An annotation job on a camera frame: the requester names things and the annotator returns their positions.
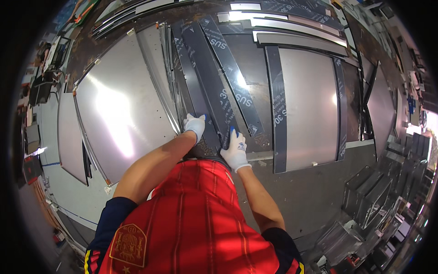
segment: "white work glove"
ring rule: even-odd
[[[246,160],[245,137],[242,133],[237,132],[234,127],[231,127],[230,131],[230,146],[228,149],[221,149],[220,155],[222,155],[234,172],[237,172],[239,168],[251,165]]]
[[[193,117],[190,113],[187,113],[187,119],[184,119],[184,132],[191,130],[196,134],[196,143],[201,139],[205,129],[205,114],[199,118]]]

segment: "red shirt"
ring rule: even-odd
[[[273,243],[246,224],[231,174],[216,161],[177,164],[152,199],[138,207],[115,199],[125,199],[121,207],[127,217],[120,224],[123,213],[106,214],[107,203],[87,251],[86,273],[286,273],[278,272],[284,258],[279,260]],[[117,215],[118,224],[100,228],[107,215]],[[106,250],[100,234],[112,238]],[[289,240],[288,273],[301,273],[301,259]]]

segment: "person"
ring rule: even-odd
[[[133,163],[106,203],[85,255],[85,273],[304,273],[283,217],[230,130],[220,151],[238,174],[261,234],[240,210],[229,169],[219,161],[180,161],[199,142],[205,115]]]

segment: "embroidered crest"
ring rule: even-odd
[[[135,224],[127,224],[117,229],[111,249],[110,258],[145,267],[146,235]]]

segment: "navy sleeve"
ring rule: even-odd
[[[85,272],[98,273],[116,230],[138,205],[128,198],[116,197],[106,202],[100,214],[94,239],[85,254]]]
[[[261,236],[275,248],[280,266],[276,274],[304,273],[303,260],[293,239],[281,228],[268,228]]]

